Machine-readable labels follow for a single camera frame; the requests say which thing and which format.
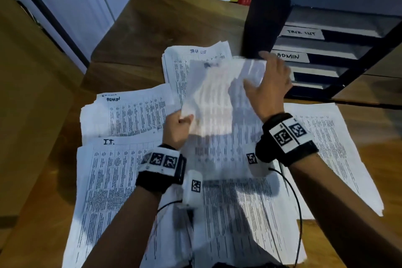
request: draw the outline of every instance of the black file organizer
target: black file organizer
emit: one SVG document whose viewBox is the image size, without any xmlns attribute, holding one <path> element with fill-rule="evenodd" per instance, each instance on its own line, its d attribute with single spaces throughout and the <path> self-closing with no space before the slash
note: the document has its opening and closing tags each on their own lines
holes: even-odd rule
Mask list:
<svg viewBox="0 0 402 268">
<path fill-rule="evenodd" d="M 315 15 L 322 14 L 324 17 L 328 13 L 332 17 L 349 15 L 353 18 L 350 21 L 361 19 L 373 25 L 377 23 L 378 29 L 381 29 L 379 25 L 384 20 L 392 20 L 394 25 L 389 27 L 390 31 L 388 28 L 382 37 L 320 29 L 326 42 L 371 48 L 359 59 L 307 53 L 310 64 L 341 67 L 347 70 L 339 77 L 295 72 L 297 82 L 324 84 L 325 88 L 294 86 L 288 93 L 289 97 L 330 99 L 402 42 L 402 0 L 252 0 L 244 27 L 243 56 L 259 58 L 259 51 L 271 51 L 294 9 L 295 13 L 314 11 Z M 297 23 L 293 26 L 305 27 Z M 280 38 L 295 37 L 285 35 Z"/>
</svg>

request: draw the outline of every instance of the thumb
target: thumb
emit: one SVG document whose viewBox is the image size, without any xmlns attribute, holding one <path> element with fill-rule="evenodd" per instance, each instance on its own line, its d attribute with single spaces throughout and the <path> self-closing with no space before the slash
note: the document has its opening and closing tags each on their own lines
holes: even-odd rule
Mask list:
<svg viewBox="0 0 402 268">
<path fill-rule="evenodd" d="M 243 87 L 244 87 L 244 91 L 246 92 L 246 96 L 248 98 L 250 97 L 250 95 L 253 95 L 255 93 L 255 91 L 257 90 L 257 87 L 255 87 L 253 85 L 253 83 L 248 79 L 243 80 Z"/>
<path fill-rule="evenodd" d="M 179 123 L 190 126 L 193 120 L 194 120 L 194 115 L 191 114 L 187 117 L 184 117 L 183 119 L 180 119 Z"/>
</svg>

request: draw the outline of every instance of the person's right hand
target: person's right hand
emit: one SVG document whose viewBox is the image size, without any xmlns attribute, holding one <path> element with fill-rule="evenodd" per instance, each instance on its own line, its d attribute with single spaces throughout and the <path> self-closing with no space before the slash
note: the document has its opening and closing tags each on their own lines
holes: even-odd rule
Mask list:
<svg viewBox="0 0 402 268">
<path fill-rule="evenodd" d="M 275 114 L 284 112 L 283 98 L 293 85 L 290 68 L 283 60 L 266 51 L 259 52 L 259 55 L 267 61 L 261 84 L 255 87 L 244 79 L 243 85 L 255 113 L 265 123 Z"/>
</svg>

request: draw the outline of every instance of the skin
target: skin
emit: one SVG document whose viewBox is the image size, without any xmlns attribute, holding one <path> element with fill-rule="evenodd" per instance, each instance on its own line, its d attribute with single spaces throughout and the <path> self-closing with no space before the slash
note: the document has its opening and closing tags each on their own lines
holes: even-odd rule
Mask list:
<svg viewBox="0 0 402 268">
<path fill-rule="evenodd" d="M 268 52 L 261 84 L 244 80 L 255 113 L 265 123 L 284 112 L 283 98 L 292 87 L 290 69 Z M 194 116 L 169 115 L 163 143 L 180 149 Z M 304 200 L 347 267 L 402 267 L 402 240 L 393 233 L 319 157 L 312 154 L 289 167 Z M 89 254 L 83 268 L 139 267 L 158 210 L 160 193 L 136 187 Z"/>
</svg>

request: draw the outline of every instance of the desk organizer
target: desk organizer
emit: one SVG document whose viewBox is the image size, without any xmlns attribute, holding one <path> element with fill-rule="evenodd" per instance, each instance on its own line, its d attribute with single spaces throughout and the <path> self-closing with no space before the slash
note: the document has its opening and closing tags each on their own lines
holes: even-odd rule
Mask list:
<svg viewBox="0 0 402 268">
<path fill-rule="evenodd" d="M 330 99 L 402 42 L 401 22 L 402 0 L 251 0 L 242 54 L 276 53 L 289 96 Z"/>
</svg>

